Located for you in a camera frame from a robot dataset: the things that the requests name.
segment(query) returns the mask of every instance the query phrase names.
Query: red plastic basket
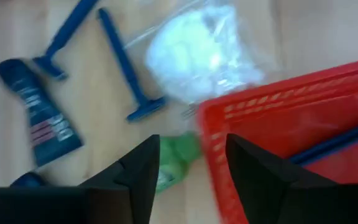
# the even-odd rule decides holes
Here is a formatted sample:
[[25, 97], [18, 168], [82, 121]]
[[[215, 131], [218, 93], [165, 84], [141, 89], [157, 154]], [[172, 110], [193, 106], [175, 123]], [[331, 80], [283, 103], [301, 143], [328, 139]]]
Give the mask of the red plastic basket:
[[[358, 126], [358, 62], [209, 100], [201, 104], [197, 120], [222, 220], [247, 223], [227, 165], [226, 134], [289, 157]], [[320, 164], [310, 169], [320, 174], [327, 161]], [[358, 177], [358, 169], [353, 172]], [[345, 176], [336, 181], [355, 181]]]

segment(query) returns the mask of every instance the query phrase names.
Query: razor head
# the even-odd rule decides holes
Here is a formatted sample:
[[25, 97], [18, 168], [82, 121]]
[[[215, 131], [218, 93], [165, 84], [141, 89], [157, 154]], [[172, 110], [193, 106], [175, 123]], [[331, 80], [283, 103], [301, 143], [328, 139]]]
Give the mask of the razor head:
[[151, 115], [154, 111], [163, 108], [167, 104], [164, 97], [157, 100], [149, 100], [146, 103], [141, 104], [138, 109], [127, 116], [128, 122], [136, 122]]
[[53, 79], [58, 81], [65, 80], [68, 75], [58, 66], [53, 64], [50, 57], [42, 56], [33, 58], [35, 64], [40, 67], [44, 72], [50, 75]]
[[235, 134], [226, 156], [250, 224], [358, 223], [358, 184], [337, 184]]

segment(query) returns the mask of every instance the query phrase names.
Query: green bottle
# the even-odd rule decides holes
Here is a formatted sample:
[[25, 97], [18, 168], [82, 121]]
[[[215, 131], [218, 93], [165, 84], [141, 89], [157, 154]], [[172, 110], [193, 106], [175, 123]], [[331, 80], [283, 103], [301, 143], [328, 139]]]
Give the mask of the green bottle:
[[186, 177], [191, 163], [200, 157], [200, 144], [194, 133], [161, 137], [157, 193], [181, 182]]

